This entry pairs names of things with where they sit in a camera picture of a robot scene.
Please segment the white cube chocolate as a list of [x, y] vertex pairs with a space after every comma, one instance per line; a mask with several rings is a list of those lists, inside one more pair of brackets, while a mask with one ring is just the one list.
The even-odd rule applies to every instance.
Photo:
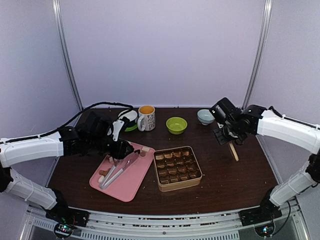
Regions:
[[150, 151], [150, 148], [144, 146], [141, 150], [142, 150], [143, 152], [149, 152], [149, 151]]

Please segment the aluminium frame post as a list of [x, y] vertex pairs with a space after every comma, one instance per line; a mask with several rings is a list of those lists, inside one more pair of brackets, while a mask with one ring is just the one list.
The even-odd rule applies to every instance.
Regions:
[[73, 94], [73, 97], [75, 99], [77, 108], [79, 110], [83, 109], [83, 104], [80, 98], [80, 94], [77, 88], [77, 84], [75, 81], [74, 77], [74, 72], [72, 69], [72, 63], [68, 51], [68, 46], [67, 46], [67, 40], [65, 36], [65, 30], [64, 30], [64, 25], [63, 25], [63, 18], [62, 18], [62, 12], [61, 12], [61, 3], [59, 0], [52, 0], [52, 7], [53, 7], [53, 14], [57, 26], [57, 31], [59, 35], [59, 41], [60, 41], [60, 46], [62, 50], [62, 55], [63, 55], [63, 62], [65, 65], [68, 81], [70, 83], [71, 91]]
[[262, 62], [262, 58], [263, 58], [263, 53], [264, 53], [264, 49], [266, 46], [268, 33], [269, 33], [269, 29], [270, 29], [272, 8], [273, 8], [273, 1], [272, 0], [265, 0], [256, 54], [255, 54], [255, 58], [253, 61], [253, 67], [251, 70], [246, 94], [245, 94], [245, 97], [243, 100], [242, 109], [245, 109], [249, 106], [250, 100], [251, 100], [253, 92], [254, 92], [254, 87], [255, 87], [256, 81], [258, 79], [259, 70], [260, 70], [260, 66], [261, 66], [261, 62]]

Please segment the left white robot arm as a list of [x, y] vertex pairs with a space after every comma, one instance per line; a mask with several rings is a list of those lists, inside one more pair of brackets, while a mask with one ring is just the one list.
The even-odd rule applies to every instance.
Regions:
[[43, 187], [16, 172], [18, 163], [49, 157], [86, 155], [97, 152], [122, 160], [134, 152], [134, 147], [119, 138], [131, 122], [124, 112], [116, 120], [98, 112], [90, 112], [77, 127], [69, 125], [51, 132], [22, 138], [0, 140], [0, 191], [12, 193], [25, 201], [40, 205], [61, 222], [72, 218], [72, 211], [58, 190]]

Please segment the left aluminium frame post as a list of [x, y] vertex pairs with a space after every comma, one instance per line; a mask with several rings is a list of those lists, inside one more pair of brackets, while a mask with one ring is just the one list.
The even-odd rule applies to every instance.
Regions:
[[83, 104], [80, 98], [80, 94], [77, 88], [77, 84], [75, 81], [74, 77], [74, 72], [72, 69], [72, 63], [68, 51], [68, 46], [67, 46], [67, 40], [65, 36], [65, 30], [64, 30], [64, 25], [63, 25], [63, 18], [62, 18], [62, 12], [61, 12], [61, 3], [59, 0], [52, 0], [52, 7], [53, 7], [53, 14], [57, 26], [57, 31], [59, 35], [59, 41], [60, 41], [60, 46], [62, 50], [62, 55], [63, 55], [63, 62], [65, 65], [68, 81], [70, 83], [71, 91], [73, 94], [73, 97], [75, 99], [77, 108], [79, 110], [83, 109]]

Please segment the white dark blue bowl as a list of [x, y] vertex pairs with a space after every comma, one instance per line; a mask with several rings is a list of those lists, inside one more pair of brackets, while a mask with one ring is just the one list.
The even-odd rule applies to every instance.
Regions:
[[124, 121], [127, 128], [133, 127], [138, 120], [138, 113], [135, 110], [123, 110], [118, 114], [118, 119]]

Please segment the front aluminium rail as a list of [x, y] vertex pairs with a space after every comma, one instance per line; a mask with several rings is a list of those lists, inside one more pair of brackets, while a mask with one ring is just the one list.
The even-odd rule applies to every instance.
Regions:
[[309, 240], [306, 221], [296, 199], [281, 208], [274, 220], [243, 225], [240, 210], [182, 215], [134, 215], [89, 211], [85, 227], [71, 240], [263, 240], [258, 233], [274, 224], [270, 240]]

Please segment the right circuit board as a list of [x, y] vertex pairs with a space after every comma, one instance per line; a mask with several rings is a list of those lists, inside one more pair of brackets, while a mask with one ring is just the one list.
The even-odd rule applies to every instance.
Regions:
[[275, 225], [273, 223], [258, 225], [254, 227], [254, 231], [259, 237], [267, 238], [274, 234]]

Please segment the pale blue ceramic bowl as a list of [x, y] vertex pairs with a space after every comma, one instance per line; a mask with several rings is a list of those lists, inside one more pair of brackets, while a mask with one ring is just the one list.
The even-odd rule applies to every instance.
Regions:
[[215, 118], [209, 109], [200, 109], [197, 112], [197, 119], [204, 126], [207, 126], [215, 121]]

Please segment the left circuit board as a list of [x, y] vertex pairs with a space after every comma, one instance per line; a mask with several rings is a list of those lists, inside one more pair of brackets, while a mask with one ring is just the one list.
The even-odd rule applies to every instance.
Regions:
[[55, 234], [56, 237], [60, 239], [66, 239], [73, 234], [75, 229], [76, 229], [75, 226], [57, 223], [53, 228], [53, 233]]

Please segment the brown chocolate on tray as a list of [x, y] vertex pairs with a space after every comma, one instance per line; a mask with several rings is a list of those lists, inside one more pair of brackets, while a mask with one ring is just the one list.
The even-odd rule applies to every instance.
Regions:
[[106, 176], [109, 173], [109, 170], [100, 170], [99, 175]]

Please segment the gold chocolate tin box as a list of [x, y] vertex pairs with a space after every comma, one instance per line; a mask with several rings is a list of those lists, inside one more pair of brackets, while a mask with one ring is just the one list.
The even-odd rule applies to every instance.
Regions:
[[203, 173], [191, 146], [157, 150], [153, 162], [158, 188], [171, 192], [197, 186]]

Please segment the circuit board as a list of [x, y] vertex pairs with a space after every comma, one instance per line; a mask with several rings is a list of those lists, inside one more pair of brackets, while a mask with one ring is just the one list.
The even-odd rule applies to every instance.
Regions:
[[254, 231], [259, 237], [267, 238], [274, 234], [275, 225], [273, 223], [258, 225], [254, 227]]
[[56, 237], [60, 239], [66, 239], [73, 234], [75, 229], [76, 229], [75, 226], [57, 223], [53, 228], [53, 233], [55, 234]]

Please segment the lime green bowl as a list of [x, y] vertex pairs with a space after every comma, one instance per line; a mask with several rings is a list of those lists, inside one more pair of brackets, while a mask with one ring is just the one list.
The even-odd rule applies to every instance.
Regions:
[[167, 130], [173, 135], [182, 134], [188, 126], [188, 122], [182, 117], [170, 117], [166, 121]]

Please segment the green saucer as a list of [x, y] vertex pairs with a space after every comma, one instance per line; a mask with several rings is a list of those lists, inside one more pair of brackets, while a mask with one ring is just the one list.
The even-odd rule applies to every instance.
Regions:
[[127, 124], [123, 126], [125, 132], [131, 132], [138, 128], [138, 124]]

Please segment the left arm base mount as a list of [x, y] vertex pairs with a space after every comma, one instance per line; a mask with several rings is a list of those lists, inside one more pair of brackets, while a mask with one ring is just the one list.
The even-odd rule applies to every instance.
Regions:
[[90, 213], [85, 210], [74, 208], [66, 209], [45, 209], [46, 217], [54, 220], [59, 224], [68, 225], [70, 227], [86, 227]]

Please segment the bear print tin lid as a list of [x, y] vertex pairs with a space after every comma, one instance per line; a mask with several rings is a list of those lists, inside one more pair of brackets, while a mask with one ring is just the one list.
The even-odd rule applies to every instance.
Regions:
[[229, 151], [230, 151], [230, 154], [231, 154], [232, 157], [234, 158], [234, 160], [235, 160], [236, 162], [238, 162], [238, 161], [239, 161], [239, 156], [238, 156], [238, 153], [237, 153], [237, 151], [236, 151], [236, 149], [235, 149], [235, 147], [234, 147], [234, 145], [233, 145], [232, 142], [229, 142], [229, 143], [228, 143], [228, 149], [229, 149]]

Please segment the pink plastic tray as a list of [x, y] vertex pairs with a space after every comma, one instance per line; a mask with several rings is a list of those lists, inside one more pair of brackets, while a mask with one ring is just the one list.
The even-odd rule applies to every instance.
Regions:
[[[131, 145], [135, 150], [146, 153], [144, 157], [139, 156], [130, 164], [123, 173], [121, 173], [106, 189], [101, 189], [98, 179], [100, 170], [111, 170], [113, 167], [109, 157], [105, 157], [89, 180], [89, 185], [108, 196], [111, 196], [122, 202], [130, 202], [134, 199], [151, 163], [154, 159], [155, 149], [132, 142]], [[149, 152], [142, 151], [143, 147], [150, 148]]]

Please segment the white chocolate on tray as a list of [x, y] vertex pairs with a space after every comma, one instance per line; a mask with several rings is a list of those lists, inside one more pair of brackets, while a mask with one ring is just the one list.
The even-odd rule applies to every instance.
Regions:
[[104, 181], [105, 176], [101, 175], [98, 179], [98, 183], [102, 183]]

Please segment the white patterned mug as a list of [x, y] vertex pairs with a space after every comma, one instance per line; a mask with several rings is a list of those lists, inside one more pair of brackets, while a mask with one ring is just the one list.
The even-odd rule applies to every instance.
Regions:
[[156, 110], [151, 105], [144, 105], [138, 109], [138, 130], [141, 132], [152, 131], [156, 127]]

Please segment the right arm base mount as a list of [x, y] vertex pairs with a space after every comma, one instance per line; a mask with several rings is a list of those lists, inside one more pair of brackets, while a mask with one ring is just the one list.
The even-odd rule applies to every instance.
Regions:
[[282, 212], [278, 208], [270, 210], [261, 206], [241, 210], [238, 214], [243, 227], [269, 222], [282, 216]]

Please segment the right aluminium frame post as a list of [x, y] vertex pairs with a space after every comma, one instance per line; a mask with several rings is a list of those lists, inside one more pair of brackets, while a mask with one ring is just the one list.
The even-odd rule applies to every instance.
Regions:
[[243, 100], [242, 109], [245, 109], [249, 106], [250, 100], [251, 100], [253, 92], [254, 92], [254, 87], [255, 87], [256, 81], [258, 79], [259, 70], [260, 70], [260, 66], [261, 66], [261, 62], [262, 62], [262, 58], [263, 58], [263, 53], [264, 53], [264, 49], [266, 46], [268, 33], [269, 33], [269, 29], [270, 29], [272, 8], [273, 8], [273, 1], [272, 0], [265, 0], [256, 54], [255, 54], [255, 58], [253, 61], [253, 67], [251, 70], [246, 94], [245, 94], [245, 97]]

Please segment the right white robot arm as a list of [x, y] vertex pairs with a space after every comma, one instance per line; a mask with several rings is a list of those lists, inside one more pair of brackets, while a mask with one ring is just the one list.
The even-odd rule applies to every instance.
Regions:
[[218, 127], [213, 133], [220, 145], [242, 145], [248, 135], [275, 138], [310, 152], [308, 160], [289, 179], [268, 191], [256, 210], [259, 220], [268, 220], [292, 197], [320, 182], [320, 127], [280, 114], [273, 106], [249, 105], [241, 109], [226, 97], [210, 108]]

